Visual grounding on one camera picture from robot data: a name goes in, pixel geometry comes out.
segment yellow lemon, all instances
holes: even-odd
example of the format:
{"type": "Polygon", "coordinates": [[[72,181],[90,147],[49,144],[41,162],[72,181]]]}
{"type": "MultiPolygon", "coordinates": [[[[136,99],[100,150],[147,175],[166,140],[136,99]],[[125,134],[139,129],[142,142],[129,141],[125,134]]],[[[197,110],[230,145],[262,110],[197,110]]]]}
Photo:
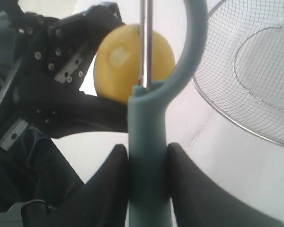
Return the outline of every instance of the yellow lemon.
{"type": "MultiPolygon", "coordinates": [[[[176,63],[168,41],[153,31],[152,81],[164,80],[176,63]]],[[[95,59],[94,80],[99,96],[127,104],[139,83],[140,25],[123,25],[102,41],[95,59]]]]}

